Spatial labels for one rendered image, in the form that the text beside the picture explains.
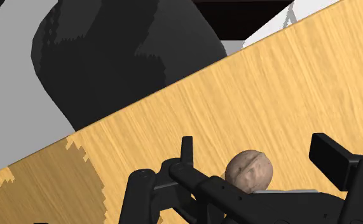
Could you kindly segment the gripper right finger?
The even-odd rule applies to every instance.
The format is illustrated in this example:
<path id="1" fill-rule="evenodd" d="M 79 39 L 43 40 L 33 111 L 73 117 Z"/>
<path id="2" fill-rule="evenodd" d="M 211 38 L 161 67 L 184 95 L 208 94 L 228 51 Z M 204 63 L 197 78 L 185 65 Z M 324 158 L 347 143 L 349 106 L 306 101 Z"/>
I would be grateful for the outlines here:
<path id="1" fill-rule="evenodd" d="M 363 155 L 353 154 L 325 133 L 312 134 L 309 159 L 346 198 L 338 224 L 363 224 Z"/>

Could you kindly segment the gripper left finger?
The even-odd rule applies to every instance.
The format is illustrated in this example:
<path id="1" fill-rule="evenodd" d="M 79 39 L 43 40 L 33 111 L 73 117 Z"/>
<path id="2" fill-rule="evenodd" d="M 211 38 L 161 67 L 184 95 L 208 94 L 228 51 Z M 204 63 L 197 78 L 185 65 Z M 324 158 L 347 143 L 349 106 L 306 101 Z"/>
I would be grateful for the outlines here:
<path id="1" fill-rule="evenodd" d="M 119 224 L 156 224 L 160 212 L 173 209 L 188 224 L 263 224 L 263 205 L 218 176 L 193 166 L 193 138 L 184 136 L 179 158 L 164 161 L 159 172 L 132 172 Z"/>

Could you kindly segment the brown walnut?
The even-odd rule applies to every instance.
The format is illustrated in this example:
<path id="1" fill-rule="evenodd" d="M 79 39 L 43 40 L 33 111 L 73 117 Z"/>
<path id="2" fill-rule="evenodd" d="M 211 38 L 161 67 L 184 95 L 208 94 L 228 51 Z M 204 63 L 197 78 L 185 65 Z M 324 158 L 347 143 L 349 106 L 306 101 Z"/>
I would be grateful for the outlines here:
<path id="1" fill-rule="evenodd" d="M 224 173 L 227 182 L 245 193 L 266 190 L 273 177 L 269 158 L 260 151 L 245 150 L 235 155 Z"/>

